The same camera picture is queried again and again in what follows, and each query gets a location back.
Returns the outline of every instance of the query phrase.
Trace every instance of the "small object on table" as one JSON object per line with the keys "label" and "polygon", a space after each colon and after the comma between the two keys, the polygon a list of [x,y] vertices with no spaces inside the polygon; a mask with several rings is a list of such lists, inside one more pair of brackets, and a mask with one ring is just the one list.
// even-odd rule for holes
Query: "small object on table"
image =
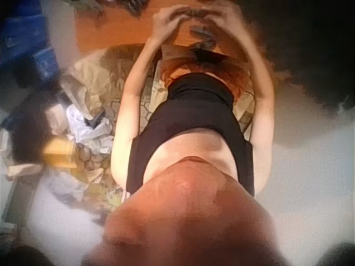
{"label": "small object on table", "polygon": [[105,115],[105,109],[102,108],[102,110],[95,115],[94,119],[92,120],[88,120],[85,118],[85,124],[86,126],[90,126],[91,128],[95,129],[101,122],[101,119],[104,117]]}
{"label": "small object on table", "polygon": [[203,49],[203,50],[213,50],[217,43],[214,39],[204,40],[202,42],[194,43],[189,46],[190,50]]}
{"label": "small object on table", "polygon": [[208,15],[209,11],[199,8],[191,8],[186,12],[187,15],[193,18],[204,18]]}
{"label": "small object on table", "polygon": [[148,0],[123,0],[118,1],[131,13],[132,16],[140,17],[141,12],[148,5]]}
{"label": "small object on table", "polygon": [[205,27],[205,26],[197,26],[197,25],[191,26],[190,27],[190,34],[195,35],[201,39],[215,39],[216,38],[213,31],[211,31],[210,29],[208,29],[208,27]]}

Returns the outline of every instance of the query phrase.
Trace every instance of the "bare skin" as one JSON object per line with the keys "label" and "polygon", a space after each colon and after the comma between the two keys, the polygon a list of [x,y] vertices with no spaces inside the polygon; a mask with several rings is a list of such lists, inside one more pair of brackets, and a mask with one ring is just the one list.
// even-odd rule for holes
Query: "bare skin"
{"label": "bare skin", "polygon": [[[206,7],[206,19],[240,42],[252,65],[256,110],[251,143],[260,190],[271,168],[273,87],[238,8],[225,4]],[[132,139],[139,133],[149,64],[160,44],[188,18],[185,9],[162,9],[154,17],[153,34],[126,81],[111,158],[113,176],[122,187]],[[183,132],[160,146],[143,186],[109,216],[102,244],[84,265],[287,265],[271,217],[238,183],[230,153],[217,133],[205,129]]]}
{"label": "bare skin", "polygon": [[[160,45],[179,23],[188,19],[183,14],[187,8],[182,5],[165,8],[154,16],[153,34],[125,83],[111,158],[114,162],[111,166],[113,177],[122,187],[126,187],[132,139],[139,134],[140,97],[149,65]],[[271,172],[275,101],[272,81],[238,6],[222,1],[218,5],[205,7],[205,10],[210,12],[205,19],[216,23],[232,36],[243,47],[251,65],[256,105],[250,142],[253,146],[255,193],[258,194],[265,187]],[[201,157],[238,179],[235,161],[223,138],[211,130],[197,129],[173,137],[155,151],[147,165],[144,183],[186,156]]]}

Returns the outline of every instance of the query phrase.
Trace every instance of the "clutter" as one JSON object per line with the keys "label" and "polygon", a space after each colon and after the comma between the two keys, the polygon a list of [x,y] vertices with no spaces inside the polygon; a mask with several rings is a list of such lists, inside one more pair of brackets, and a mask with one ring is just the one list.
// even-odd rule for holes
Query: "clutter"
{"label": "clutter", "polygon": [[75,139],[76,143],[82,143],[94,154],[111,152],[113,136],[109,136],[112,131],[110,120],[104,117],[100,124],[92,129],[86,126],[83,114],[74,105],[67,108],[67,117],[71,131],[70,139]]}
{"label": "clutter", "polygon": [[94,119],[85,103],[87,89],[79,80],[71,75],[63,75],[60,79],[60,86],[86,119]]}
{"label": "clutter", "polygon": [[54,105],[46,110],[45,115],[53,135],[59,136],[68,129],[67,115],[61,104]]}
{"label": "clutter", "polygon": [[[76,107],[84,114],[85,118],[92,120],[103,107],[102,101],[112,100],[118,93],[117,81],[114,79],[116,73],[113,69],[107,69],[103,61],[108,49],[102,49],[89,54],[71,66],[67,74],[71,75],[78,82],[78,85],[85,87],[85,93],[80,99],[80,107]],[[85,105],[91,117],[83,112],[82,105]]]}
{"label": "clutter", "polygon": [[93,154],[110,154],[112,152],[113,140],[113,136],[97,137],[85,145],[91,149]]}
{"label": "clutter", "polygon": [[84,192],[89,186],[77,180],[69,171],[59,171],[49,168],[46,176],[47,186],[64,203],[71,203],[74,200],[78,202],[82,201]]}
{"label": "clutter", "polygon": [[87,178],[89,183],[94,183],[94,184],[99,184],[103,175],[104,175],[104,169],[103,168],[98,168],[93,171],[87,171]]}
{"label": "clutter", "polygon": [[147,7],[149,0],[118,0],[132,16],[139,17],[142,11]]}
{"label": "clutter", "polygon": [[1,129],[0,138],[2,167],[6,168],[5,174],[10,180],[14,180],[20,176],[34,175],[42,171],[42,165],[36,163],[16,165],[12,159],[12,145],[9,132],[6,129]]}
{"label": "clutter", "polygon": [[209,11],[204,9],[191,8],[185,13],[193,18],[204,18],[209,14]]}
{"label": "clutter", "polygon": [[28,95],[2,123],[11,136],[16,164],[42,163],[42,150],[53,137],[45,111],[57,103],[53,90]]}
{"label": "clutter", "polygon": [[204,40],[202,42],[194,43],[189,46],[189,49],[213,50],[215,49],[216,45],[217,45],[216,40],[210,39],[210,40]]}
{"label": "clutter", "polygon": [[63,0],[71,4],[78,11],[92,11],[97,15],[103,14],[104,9],[96,0]]}
{"label": "clutter", "polygon": [[202,42],[197,42],[189,46],[190,49],[213,50],[217,46],[214,33],[205,26],[193,25],[190,27],[190,34],[201,38]]}
{"label": "clutter", "polygon": [[42,158],[54,168],[76,168],[75,142],[66,137],[54,137],[44,147]]}
{"label": "clutter", "polygon": [[206,39],[206,38],[207,39],[215,39],[216,38],[213,31],[208,29],[208,27],[206,27],[206,26],[192,25],[190,27],[190,33],[191,33],[191,35],[195,35],[201,39]]}
{"label": "clutter", "polygon": [[43,169],[42,165],[37,165],[34,163],[25,163],[23,165],[13,165],[7,167],[7,175],[10,179],[15,179],[15,177],[34,175],[41,172]]}
{"label": "clutter", "polygon": [[93,120],[88,120],[85,118],[86,126],[90,126],[93,129],[96,128],[99,125],[101,119],[104,117],[104,115],[105,115],[105,109],[102,108],[101,112],[95,115]]}

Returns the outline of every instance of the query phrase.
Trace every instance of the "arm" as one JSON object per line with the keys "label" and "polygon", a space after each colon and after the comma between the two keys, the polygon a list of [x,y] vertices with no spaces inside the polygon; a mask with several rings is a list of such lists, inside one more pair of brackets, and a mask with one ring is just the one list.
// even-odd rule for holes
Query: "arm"
{"label": "arm", "polygon": [[250,143],[253,145],[255,192],[259,193],[265,187],[271,172],[275,102],[272,80],[245,27],[240,8],[229,1],[220,1],[218,6],[208,6],[205,9],[209,11],[205,19],[213,21],[239,42],[251,66],[255,112]]}
{"label": "arm", "polygon": [[154,15],[153,33],[145,43],[125,82],[111,155],[112,176],[124,189],[132,140],[139,134],[140,100],[150,64],[161,44],[179,23],[187,18],[184,14],[176,15],[177,12],[185,9],[186,6],[178,5],[164,8]]}
{"label": "arm", "polygon": [[275,96],[271,77],[252,39],[241,40],[240,44],[251,65],[255,95],[250,143],[253,145],[255,194],[258,194],[266,186],[271,173]]}

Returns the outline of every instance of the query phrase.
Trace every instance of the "wooden desk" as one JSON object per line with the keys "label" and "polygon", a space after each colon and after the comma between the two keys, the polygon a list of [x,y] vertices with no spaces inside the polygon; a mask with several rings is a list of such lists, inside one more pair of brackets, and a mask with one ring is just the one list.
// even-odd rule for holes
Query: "wooden desk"
{"label": "wooden desk", "polygon": [[[105,17],[98,21],[85,15],[76,14],[75,23],[77,30],[77,43],[79,50],[86,54],[88,52],[126,44],[143,44],[151,34],[153,25],[153,14],[163,7],[170,7],[175,4],[188,4],[191,7],[201,7],[202,3],[197,0],[150,0],[149,5],[143,11],[140,18],[133,17],[127,10],[122,8],[106,7]],[[175,45],[189,46],[199,42],[190,35],[190,26],[198,25],[200,22],[192,19],[183,23],[170,43]],[[216,30],[217,47],[216,53],[246,61],[243,51],[238,44],[220,30]]]}

